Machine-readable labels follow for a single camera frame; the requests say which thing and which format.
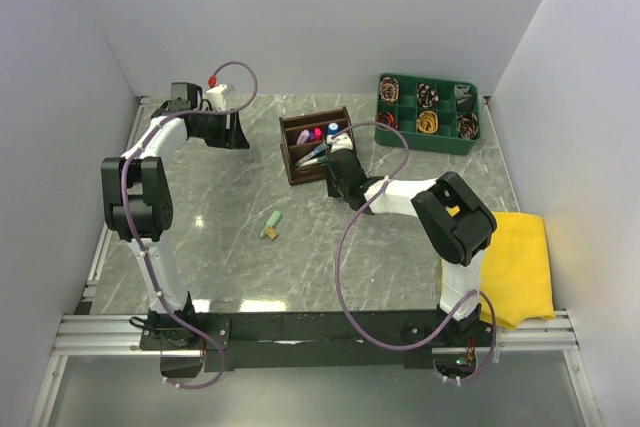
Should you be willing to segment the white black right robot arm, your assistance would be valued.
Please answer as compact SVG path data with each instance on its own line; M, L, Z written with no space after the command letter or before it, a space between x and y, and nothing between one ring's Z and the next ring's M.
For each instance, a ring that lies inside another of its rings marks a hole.
M325 171L328 195L342 198L352 210L420 221L443 261L438 309L445 315L438 332L447 344L462 344L481 312L481 267L497 230L492 212L455 172L422 181L369 177L350 150L331 153Z

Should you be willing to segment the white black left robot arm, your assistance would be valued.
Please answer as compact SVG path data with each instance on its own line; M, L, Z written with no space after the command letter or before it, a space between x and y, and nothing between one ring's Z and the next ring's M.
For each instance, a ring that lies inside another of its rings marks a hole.
M133 253L149 295L149 310L174 314L164 336L176 348L193 346L200 335L191 297L180 279L169 229L174 209L165 167L189 139L209 147L247 149L236 110L228 106L234 88L210 80L204 90L187 82L171 85L170 99L152 115L137 143L101 163L105 222Z

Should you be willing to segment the blue grey glue stick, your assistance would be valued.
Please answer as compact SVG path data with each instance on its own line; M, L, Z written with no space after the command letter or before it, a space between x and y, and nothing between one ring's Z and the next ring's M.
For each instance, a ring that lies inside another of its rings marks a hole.
M327 137L333 137L340 131L340 127L337 122L331 122L327 126Z

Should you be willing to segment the green cap white marker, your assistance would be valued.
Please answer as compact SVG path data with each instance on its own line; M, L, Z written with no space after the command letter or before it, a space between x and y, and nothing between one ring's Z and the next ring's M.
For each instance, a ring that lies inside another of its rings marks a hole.
M314 157L311 159L308 159L304 162L299 162L295 164L296 168L306 168L306 167L310 167L310 166L314 166L314 165L321 165L323 164L327 159L326 155L323 156L318 156L318 157Z

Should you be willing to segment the lilac pen case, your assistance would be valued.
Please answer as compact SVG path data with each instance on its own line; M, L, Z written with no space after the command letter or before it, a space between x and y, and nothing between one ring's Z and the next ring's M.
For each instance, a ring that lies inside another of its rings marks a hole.
M306 143L308 141L309 137L310 137L310 132L308 130L301 131L299 136L298 136L298 138L297 138L297 140L296 140L296 144L297 145L301 145L301 144Z

